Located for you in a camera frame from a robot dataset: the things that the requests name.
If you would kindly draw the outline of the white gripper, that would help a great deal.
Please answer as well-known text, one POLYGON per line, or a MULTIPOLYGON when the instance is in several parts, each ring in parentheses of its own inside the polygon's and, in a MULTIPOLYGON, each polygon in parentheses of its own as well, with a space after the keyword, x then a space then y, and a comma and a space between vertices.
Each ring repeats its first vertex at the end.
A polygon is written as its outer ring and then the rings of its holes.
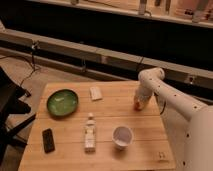
POLYGON ((135 91, 134 96, 134 108, 135 109, 144 109, 152 96, 153 92, 147 88, 139 87, 135 91))

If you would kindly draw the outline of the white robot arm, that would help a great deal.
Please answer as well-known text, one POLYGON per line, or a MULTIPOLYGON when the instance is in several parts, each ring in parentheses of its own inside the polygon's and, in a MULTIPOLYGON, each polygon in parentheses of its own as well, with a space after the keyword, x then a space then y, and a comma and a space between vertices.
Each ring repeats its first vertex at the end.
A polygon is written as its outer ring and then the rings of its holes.
POLYGON ((134 109, 143 110, 156 93, 188 122, 183 171, 213 171, 213 105, 207 105, 166 84, 165 72, 156 67, 139 72, 134 109))

